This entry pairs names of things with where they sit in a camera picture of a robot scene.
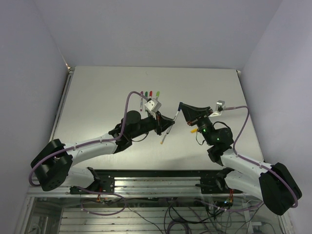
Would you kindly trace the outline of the orange pen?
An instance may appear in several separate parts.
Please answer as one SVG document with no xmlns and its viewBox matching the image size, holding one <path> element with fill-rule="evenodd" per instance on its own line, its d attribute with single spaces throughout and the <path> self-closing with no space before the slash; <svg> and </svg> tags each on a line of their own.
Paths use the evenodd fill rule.
<svg viewBox="0 0 312 234">
<path fill-rule="evenodd" d="M 170 133 L 171 129 L 172 129 L 172 126 L 170 126 L 170 127 L 166 130 L 166 132 L 165 132 L 165 134 L 164 134 L 164 136 L 163 136 L 163 138 L 162 138 L 160 144 L 163 144 L 163 143 L 164 143 L 164 141 L 165 141 L 166 137 L 168 136 L 168 134 Z"/>
</svg>

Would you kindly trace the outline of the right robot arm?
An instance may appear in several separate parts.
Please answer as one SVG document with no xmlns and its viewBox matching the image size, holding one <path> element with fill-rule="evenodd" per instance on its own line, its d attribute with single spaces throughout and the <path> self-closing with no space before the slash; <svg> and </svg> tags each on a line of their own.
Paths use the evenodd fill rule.
<svg viewBox="0 0 312 234">
<path fill-rule="evenodd" d="M 210 146 L 207 150 L 210 160 L 223 167 L 214 184 L 219 192 L 245 192 L 263 201 L 276 215 L 298 206 L 302 192 L 284 164 L 269 164 L 239 154 L 235 148 L 238 138 L 233 136 L 227 124 L 222 128 L 215 127 L 210 120 L 214 115 L 210 107 L 180 103 L 179 109 L 187 124 L 196 126 Z"/>
</svg>

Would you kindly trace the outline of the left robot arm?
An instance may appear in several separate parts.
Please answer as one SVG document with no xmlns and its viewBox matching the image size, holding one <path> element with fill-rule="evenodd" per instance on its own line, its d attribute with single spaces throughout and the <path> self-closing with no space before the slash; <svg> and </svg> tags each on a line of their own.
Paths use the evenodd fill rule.
<svg viewBox="0 0 312 234">
<path fill-rule="evenodd" d="M 75 165 L 98 156 L 125 151 L 132 146 L 134 138 L 152 131 L 161 135 L 174 123 L 173 119 L 160 112 L 142 118 L 138 111 L 128 111 L 114 129 L 102 136 L 76 143 L 51 140 L 31 162 L 29 182 L 45 192 L 56 189 L 64 182 L 71 182 L 73 186 L 93 194 L 99 189 L 99 177 L 92 168 L 75 169 Z M 32 181 L 32 176 L 36 176 L 38 184 Z"/>
</svg>

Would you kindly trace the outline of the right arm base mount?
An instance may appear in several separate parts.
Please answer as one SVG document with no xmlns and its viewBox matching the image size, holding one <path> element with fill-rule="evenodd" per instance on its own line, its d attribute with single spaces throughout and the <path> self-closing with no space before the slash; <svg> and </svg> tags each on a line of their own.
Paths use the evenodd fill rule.
<svg viewBox="0 0 312 234">
<path fill-rule="evenodd" d="M 202 194 L 229 194 L 231 189 L 225 182 L 225 177 L 234 171 L 230 168 L 222 170 L 200 171 L 200 182 L 195 186 L 199 187 Z"/>
</svg>

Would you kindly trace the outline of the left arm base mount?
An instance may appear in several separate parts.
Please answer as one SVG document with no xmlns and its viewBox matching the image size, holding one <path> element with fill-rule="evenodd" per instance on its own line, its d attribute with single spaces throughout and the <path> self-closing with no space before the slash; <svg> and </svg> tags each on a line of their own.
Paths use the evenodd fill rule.
<svg viewBox="0 0 312 234">
<path fill-rule="evenodd" d="M 76 168 L 73 172 L 74 182 L 70 187 L 71 195 L 112 195 L 115 188 L 115 180 L 110 174 L 100 175 L 91 167 L 85 169 Z"/>
</svg>

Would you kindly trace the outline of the purple pen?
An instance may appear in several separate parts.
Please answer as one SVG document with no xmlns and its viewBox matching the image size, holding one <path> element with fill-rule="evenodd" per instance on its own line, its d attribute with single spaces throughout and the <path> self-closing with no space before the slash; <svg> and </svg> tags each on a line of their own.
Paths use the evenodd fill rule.
<svg viewBox="0 0 312 234">
<path fill-rule="evenodd" d="M 140 112 L 143 110 L 143 91 L 140 92 Z"/>
</svg>

